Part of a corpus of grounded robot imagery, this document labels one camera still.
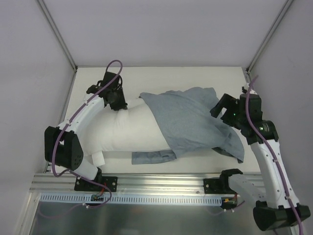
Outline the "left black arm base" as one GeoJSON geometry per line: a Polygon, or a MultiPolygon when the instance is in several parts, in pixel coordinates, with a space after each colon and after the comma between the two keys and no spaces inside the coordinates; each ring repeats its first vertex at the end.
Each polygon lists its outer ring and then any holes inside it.
{"type": "Polygon", "coordinates": [[[85,191],[85,192],[104,192],[111,191],[116,192],[118,177],[107,176],[102,174],[102,170],[97,168],[98,172],[94,180],[86,180],[84,178],[76,178],[74,190],[75,191],[85,191]]]}

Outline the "white pillow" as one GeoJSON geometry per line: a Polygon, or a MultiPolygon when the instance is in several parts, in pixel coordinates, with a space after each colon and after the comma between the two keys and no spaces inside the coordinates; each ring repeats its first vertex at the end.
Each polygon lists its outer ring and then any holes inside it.
{"type": "Polygon", "coordinates": [[[128,101],[127,109],[104,108],[84,129],[80,144],[95,166],[104,164],[104,152],[158,152],[170,150],[149,106],[142,98],[128,101]]]}

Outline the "grey striped pillowcase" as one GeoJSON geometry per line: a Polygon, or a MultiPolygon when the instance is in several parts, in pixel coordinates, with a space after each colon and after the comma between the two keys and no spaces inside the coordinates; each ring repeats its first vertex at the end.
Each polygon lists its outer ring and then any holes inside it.
{"type": "Polygon", "coordinates": [[[132,164],[160,164],[187,153],[212,149],[221,155],[244,161],[240,137],[210,110],[218,103],[214,88],[193,87],[161,94],[141,93],[169,145],[168,150],[134,152],[132,164]]]}

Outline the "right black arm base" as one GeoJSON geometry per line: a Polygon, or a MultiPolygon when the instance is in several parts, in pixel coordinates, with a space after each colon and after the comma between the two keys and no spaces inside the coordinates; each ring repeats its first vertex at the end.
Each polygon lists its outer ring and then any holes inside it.
{"type": "Polygon", "coordinates": [[[203,189],[205,194],[236,194],[229,186],[229,177],[243,174],[239,169],[223,170],[218,178],[204,178],[203,189]]]}

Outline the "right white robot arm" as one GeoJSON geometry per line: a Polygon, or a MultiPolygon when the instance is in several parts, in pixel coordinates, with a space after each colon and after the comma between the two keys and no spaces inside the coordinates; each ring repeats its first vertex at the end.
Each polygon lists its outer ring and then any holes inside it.
{"type": "Polygon", "coordinates": [[[222,171],[218,189],[242,196],[253,207],[253,218],[261,231],[297,226],[302,235],[302,222],[311,212],[292,189],[280,154],[276,127],[272,121],[263,119],[261,104],[257,94],[241,94],[238,99],[224,94],[210,113],[240,130],[246,138],[259,165],[265,192],[258,190],[238,169],[222,171]]]}

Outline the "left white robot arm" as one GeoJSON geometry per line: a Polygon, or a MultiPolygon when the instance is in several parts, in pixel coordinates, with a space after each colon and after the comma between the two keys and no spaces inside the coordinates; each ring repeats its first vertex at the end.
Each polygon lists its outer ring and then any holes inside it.
{"type": "Polygon", "coordinates": [[[92,119],[107,105],[114,111],[127,108],[120,73],[106,71],[104,78],[91,85],[77,111],[57,127],[45,130],[45,160],[54,166],[84,177],[92,191],[102,186],[102,171],[84,159],[80,139],[92,119]]]}

